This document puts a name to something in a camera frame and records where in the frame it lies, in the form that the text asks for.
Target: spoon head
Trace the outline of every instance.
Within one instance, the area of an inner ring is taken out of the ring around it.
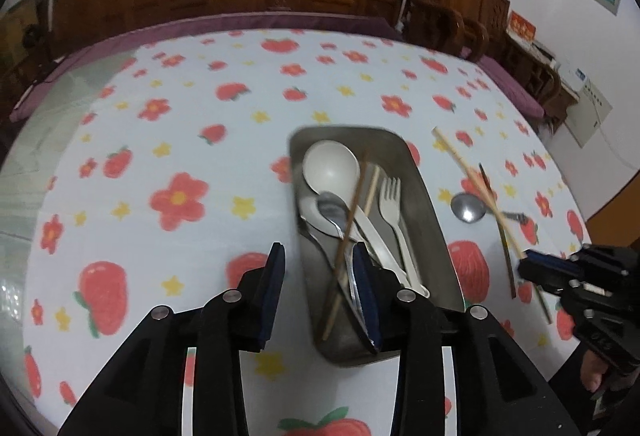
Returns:
[[[456,194],[451,200],[451,211],[462,222],[475,223],[486,214],[482,200],[466,192]]]

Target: bamboo chopstick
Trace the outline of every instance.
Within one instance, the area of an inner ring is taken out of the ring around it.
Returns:
[[[459,155],[459,153],[451,145],[449,140],[446,139],[446,137],[440,132],[440,130],[437,127],[433,128],[432,133],[435,135],[435,137],[438,140],[440,140],[440,142],[442,142],[442,145],[444,145],[447,148],[449,153],[458,162],[458,165],[460,165],[462,170],[466,172],[467,177],[471,180],[471,182],[476,187],[476,189],[478,189],[479,193],[482,194],[482,200],[492,210],[492,212],[494,213],[495,219],[502,225],[502,228],[504,229],[504,233],[507,235],[507,238],[511,243],[511,246],[515,249],[516,253],[518,254],[518,259],[524,259],[525,257],[524,252],[522,251],[520,244],[518,243],[515,236],[513,235],[513,232],[511,231],[511,227],[509,223],[507,222],[505,217],[502,215],[502,212],[495,205],[493,195],[486,189],[486,187],[482,183],[482,180],[480,179],[476,171],[474,171],[471,167],[469,167],[469,165],[466,164],[462,156]],[[551,313],[549,312],[549,308],[546,306],[545,299],[542,297],[542,293],[540,292],[540,289],[537,286],[534,286],[534,290],[536,292],[536,297],[540,302],[540,307],[542,308],[542,311],[545,314],[546,322],[548,324],[553,324]]]

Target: yellow star print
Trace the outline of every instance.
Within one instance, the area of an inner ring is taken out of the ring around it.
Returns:
[[[69,331],[69,324],[71,323],[71,317],[66,314],[66,310],[64,308],[60,308],[56,311],[54,315],[56,321],[58,322],[58,329],[60,331]]]
[[[507,194],[508,197],[510,198],[514,198],[516,197],[516,187],[514,187],[513,185],[503,185],[502,186],[504,188],[504,192]]]
[[[326,111],[314,111],[314,114],[311,115],[311,118],[314,119],[318,124],[329,124],[331,122],[329,120],[329,116],[326,114]]]
[[[231,213],[243,221],[248,220],[250,216],[255,214],[254,199],[234,196],[234,206],[231,209]]]
[[[271,121],[269,115],[265,111],[256,111],[256,112],[254,112],[254,114],[251,115],[251,119],[256,124],[263,124],[265,122],[270,122]]]
[[[254,356],[255,374],[263,374],[268,380],[272,382],[283,372],[287,370],[282,365],[282,354],[276,352],[260,352]]]
[[[74,218],[76,219],[76,226],[83,226],[86,222],[86,212],[78,212]]]
[[[178,280],[178,278],[174,275],[171,279],[162,281],[160,285],[166,291],[167,297],[182,295],[182,288],[184,285]]]
[[[131,209],[129,209],[129,205],[122,201],[120,201],[118,203],[118,206],[111,211],[111,215],[116,216],[121,221],[125,216],[128,216],[130,213],[131,213]]]
[[[342,96],[355,96],[355,93],[349,86],[340,86],[338,87],[338,91],[342,93]]]
[[[162,158],[162,156],[169,156],[171,154],[171,145],[167,142],[162,142],[158,147],[153,149],[152,153],[158,158]]]
[[[452,199],[453,194],[451,194],[448,189],[440,189],[440,192],[438,193],[439,201],[444,201],[447,205],[449,205]]]

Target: red flower print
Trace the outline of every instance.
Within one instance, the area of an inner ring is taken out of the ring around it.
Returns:
[[[86,126],[87,124],[90,124],[96,116],[97,115],[94,112],[88,112],[85,116],[82,117],[82,120],[80,120],[80,125]]]
[[[513,162],[509,160],[504,162],[504,168],[511,173],[511,176],[515,176],[518,174],[518,169],[516,169],[516,166],[513,164]]]
[[[520,132],[522,134],[525,134],[526,136],[529,136],[529,128],[527,126],[525,126],[522,122],[519,122],[517,120],[514,120],[513,123],[518,126],[518,129],[520,130]]]
[[[316,60],[322,64],[335,64],[335,61],[329,55],[320,55],[316,57]]]
[[[54,214],[51,220],[42,225],[42,238],[40,239],[40,247],[47,250],[49,254],[53,254],[58,246],[58,240],[62,236],[65,227],[60,223],[59,216]]]
[[[113,93],[115,92],[114,88],[115,86],[106,86],[105,88],[102,88],[102,90],[98,94],[98,98],[107,98],[108,96],[113,95]]]
[[[196,222],[204,216],[199,202],[209,191],[209,185],[191,178],[186,172],[176,174],[166,189],[156,191],[149,198],[149,206],[160,212],[160,226],[172,232],[183,221]]]
[[[471,137],[465,131],[458,131],[456,133],[456,138],[458,139],[459,142],[462,142],[467,147],[471,147],[474,144],[474,141],[471,139]]]
[[[500,326],[502,326],[504,330],[509,334],[509,336],[513,339],[513,336],[516,334],[516,332],[513,331],[513,328],[511,327],[511,321],[507,319],[504,322],[501,322]]]
[[[98,167],[98,164],[95,162],[95,160],[93,158],[89,158],[78,169],[78,172],[80,173],[80,177],[88,178],[89,176],[91,176],[92,172],[96,167]]]
[[[138,113],[138,118],[155,122],[162,114],[169,111],[171,111],[171,107],[166,98],[152,98],[146,102],[145,109]]]
[[[388,112],[396,112],[400,116],[409,118],[412,107],[402,101],[399,96],[382,96],[382,108]]]
[[[163,68],[173,68],[174,66],[179,66],[182,61],[186,60],[182,55],[172,55],[171,57],[167,57],[162,61]]]
[[[122,66],[120,67],[120,71],[124,71],[124,70],[126,70],[127,68],[129,68],[129,67],[133,66],[133,64],[135,64],[136,62],[138,62],[138,60],[137,60],[137,59],[135,59],[135,58],[133,58],[133,57],[129,57],[127,60],[125,60],[125,61],[122,63]]]
[[[357,51],[344,51],[342,52],[342,54],[345,57],[347,57],[351,62],[362,62],[362,63],[369,62],[369,58],[366,55],[363,55],[362,53],[359,53]]]
[[[223,61],[213,61],[209,63],[209,69],[211,71],[218,71],[223,68],[226,68],[227,65],[228,64],[226,64],[226,62],[223,62]]]
[[[291,75],[292,77],[298,77],[306,74],[306,71],[303,70],[300,64],[285,64],[280,68],[280,72],[283,75]]]
[[[291,183],[291,164],[288,156],[278,158],[270,165],[270,169],[278,175],[282,183]]]
[[[36,299],[33,301],[33,306],[31,307],[31,318],[33,319],[33,323],[36,326],[42,326],[42,316],[44,315],[44,310],[40,301]]]
[[[458,93],[460,93],[460,95],[464,96],[465,98],[471,98],[471,93],[469,93],[465,88],[463,87],[458,87],[456,88],[456,91]]]

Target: screw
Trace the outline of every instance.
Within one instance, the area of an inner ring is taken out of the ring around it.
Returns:
[[[487,310],[485,310],[482,306],[472,306],[471,307],[471,316],[475,319],[478,319],[479,321],[484,320],[485,318],[487,318]]]
[[[396,297],[402,302],[413,302],[415,301],[415,292],[408,288],[403,288],[396,294]]]
[[[156,306],[151,310],[151,318],[161,321],[169,314],[169,308],[167,306]]]
[[[239,290],[227,290],[222,296],[224,302],[238,302],[242,298]]]

